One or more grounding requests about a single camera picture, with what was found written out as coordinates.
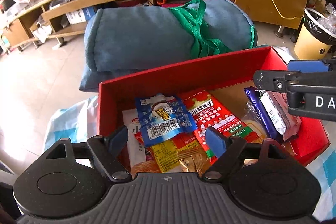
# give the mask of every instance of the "screw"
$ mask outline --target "screw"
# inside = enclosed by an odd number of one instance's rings
[[[204,175],[208,180],[218,180],[222,177],[221,173],[217,171],[209,171]]]
[[[129,173],[126,171],[118,171],[118,172],[114,172],[112,175],[112,178],[116,179],[116,180],[124,180],[126,178],[128,178]]]

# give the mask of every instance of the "blue cushion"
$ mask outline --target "blue cushion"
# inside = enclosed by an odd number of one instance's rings
[[[255,47],[257,32],[229,0],[206,0],[211,38],[233,51]],[[189,8],[197,9],[197,4]],[[159,6],[100,9],[84,35],[85,61],[79,89],[96,91],[102,81],[190,59],[194,37],[169,9]]]

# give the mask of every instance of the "red snack package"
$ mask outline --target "red snack package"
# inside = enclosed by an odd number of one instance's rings
[[[234,116],[209,92],[195,91],[180,95],[187,110],[193,115],[198,129],[194,135],[205,150],[210,162],[213,164],[217,158],[205,142],[205,130],[213,127],[226,137],[239,136],[247,142],[253,142],[259,138],[251,128]]]

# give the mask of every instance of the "snack package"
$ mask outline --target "snack package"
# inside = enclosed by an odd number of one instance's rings
[[[217,159],[205,141],[207,127],[213,127],[227,137],[242,137],[247,142],[253,142],[259,138],[251,128],[234,116],[209,92],[205,90],[188,92],[183,95],[182,99],[195,119],[198,129],[194,131],[194,134],[208,157],[211,158],[211,164]]]
[[[241,120],[247,125],[249,126],[255,133],[258,134],[259,138],[255,141],[253,141],[253,143],[263,143],[263,140],[268,138],[265,129],[262,126],[262,122],[256,112],[256,110],[254,109],[253,105],[251,102],[247,102],[246,103],[246,107],[247,107],[247,112],[246,114],[241,118]],[[296,155],[292,144],[290,141],[282,144],[282,146],[287,150],[288,153],[290,153],[292,156]]]
[[[179,151],[178,161],[181,164],[182,172],[197,172],[200,177],[211,166],[210,160],[201,146]]]
[[[258,134],[259,138],[253,141],[253,143],[263,143],[263,140],[267,138],[265,129],[262,126],[262,122],[253,108],[251,102],[246,104],[247,111],[246,114],[241,118],[241,120],[251,128],[255,133]]]
[[[160,173],[150,151],[134,137],[140,131],[137,110],[134,108],[123,111],[123,120],[128,129],[127,150],[132,176],[135,177],[138,172]]]
[[[135,105],[146,147],[164,142],[179,133],[192,133],[197,127],[181,99],[162,94],[137,98]]]
[[[136,139],[143,143],[141,134],[135,135]],[[180,133],[177,136],[165,142],[153,145],[148,149],[154,156],[162,173],[165,172],[182,172],[177,154],[179,151],[201,147],[192,133]]]
[[[286,94],[281,96],[276,92],[260,90],[260,101],[271,118],[275,129],[283,136],[283,141],[298,133],[301,125],[300,117],[288,113],[285,100],[287,102]]]
[[[262,125],[265,128],[266,134],[268,138],[275,139],[279,143],[283,143],[283,137],[279,134],[268,115],[265,107],[263,106],[262,102],[260,101],[260,92],[254,86],[250,86],[248,88],[244,88],[245,94],[247,98],[250,100],[253,108],[257,112],[260,120],[262,121]]]
[[[287,96],[284,93],[245,88],[245,93],[262,120],[269,138],[283,143],[297,134],[301,125],[299,116],[287,111]]]

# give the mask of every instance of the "biscuit package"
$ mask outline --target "biscuit package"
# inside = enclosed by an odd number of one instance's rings
[[[128,129],[127,150],[132,176],[138,172],[160,173],[159,166],[150,151],[134,136],[140,131],[137,110],[134,108],[123,111],[123,120]]]

